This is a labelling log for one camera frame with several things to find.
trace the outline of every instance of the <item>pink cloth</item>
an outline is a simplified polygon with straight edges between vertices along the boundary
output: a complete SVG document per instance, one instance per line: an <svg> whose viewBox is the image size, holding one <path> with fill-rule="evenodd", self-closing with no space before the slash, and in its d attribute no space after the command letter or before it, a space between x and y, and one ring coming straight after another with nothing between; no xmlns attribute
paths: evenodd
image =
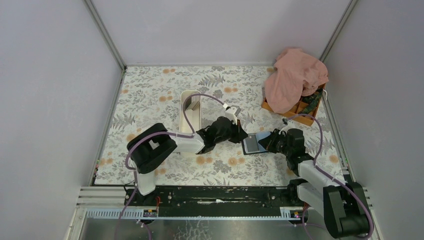
<svg viewBox="0 0 424 240"><path fill-rule="evenodd" d="M272 111L283 114L301 98L329 81L324 63L300 48L286 48L276 59L274 72L265 81L265 97Z"/></svg>

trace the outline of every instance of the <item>floral tablecloth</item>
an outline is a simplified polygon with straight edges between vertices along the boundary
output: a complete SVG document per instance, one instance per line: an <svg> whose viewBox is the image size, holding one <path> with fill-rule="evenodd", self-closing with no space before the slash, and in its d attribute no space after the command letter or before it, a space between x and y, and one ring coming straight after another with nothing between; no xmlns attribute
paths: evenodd
<svg viewBox="0 0 424 240"><path fill-rule="evenodd" d="M94 184L121 185L133 180L134 175L124 164L127 143L155 123L177 131L180 94L185 90L198 90L230 106L239 106L238 118L247 133L281 128L282 117L261 108L264 81L272 72L274 69L266 66L128 67ZM203 128L223 115L224 110L217 102L202 97ZM342 180L330 123L322 104L316 117L324 131L318 164ZM317 124L312 127L298 122L290 124L303 130L307 150L314 156L320 144ZM284 155L243 155L242 145L231 142L217 144L212 152L197 157L172 153L154 174L157 185L286 186L296 178L287 168Z"/></svg>

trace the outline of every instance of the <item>smartphone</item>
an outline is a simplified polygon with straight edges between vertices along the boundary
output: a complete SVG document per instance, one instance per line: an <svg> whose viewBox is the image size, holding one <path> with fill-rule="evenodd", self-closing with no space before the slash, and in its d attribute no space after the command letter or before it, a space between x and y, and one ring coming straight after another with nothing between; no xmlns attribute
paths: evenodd
<svg viewBox="0 0 424 240"><path fill-rule="evenodd" d="M270 131L261 131L257 133L248 134L247 137L241 142L244 155L268 152L263 146L258 143L258 141L268 137L269 135L271 135Z"/></svg>

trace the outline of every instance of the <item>white robotic arm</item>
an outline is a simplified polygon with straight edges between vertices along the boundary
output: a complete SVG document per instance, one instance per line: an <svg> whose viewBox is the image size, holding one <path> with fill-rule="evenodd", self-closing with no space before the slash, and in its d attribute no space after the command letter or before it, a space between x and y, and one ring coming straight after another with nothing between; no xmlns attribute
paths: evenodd
<svg viewBox="0 0 424 240"><path fill-rule="evenodd" d="M344 180L335 182L334 177L315 166L314 158L306 152L302 130L274 129L271 135L258 142L270 153L285 155L287 167L300 177L287 186L292 202L305 202L321 214L333 238L370 232L372 225L362 186Z"/></svg>
<svg viewBox="0 0 424 240"><path fill-rule="evenodd" d="M156 123L128 143L132 165L136 169L137 189L142 195L155 190L154 170L171 153L205 154L218 143L227 140L240 143L248 136L237 119L240 109L226 104L223 107L225 117L218 117L210 126L194 134L171 132L162 123Z"/></svg>

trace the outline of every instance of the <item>gray wall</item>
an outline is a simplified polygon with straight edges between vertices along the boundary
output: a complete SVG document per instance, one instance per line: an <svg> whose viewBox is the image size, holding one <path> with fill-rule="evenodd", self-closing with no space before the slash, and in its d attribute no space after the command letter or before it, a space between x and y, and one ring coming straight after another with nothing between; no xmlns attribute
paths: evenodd
<svg viewBox="0 0 424 240"><path fill-rule="evenodd" d="M271 64L319 57L349 0L94 0L127 64Z"/></svg>
<svg viewBox="0 0 424 240"><path fill-rule="evenodd" d="M120 80L83 1L0 1L0 239L62 239Z"/></svg>
<svg viewBox="0 0 424 240"><path fill-rule="evenodd" d="M424 1L360 1L327 85L358 182L385 239L422 239Z"/></svg>

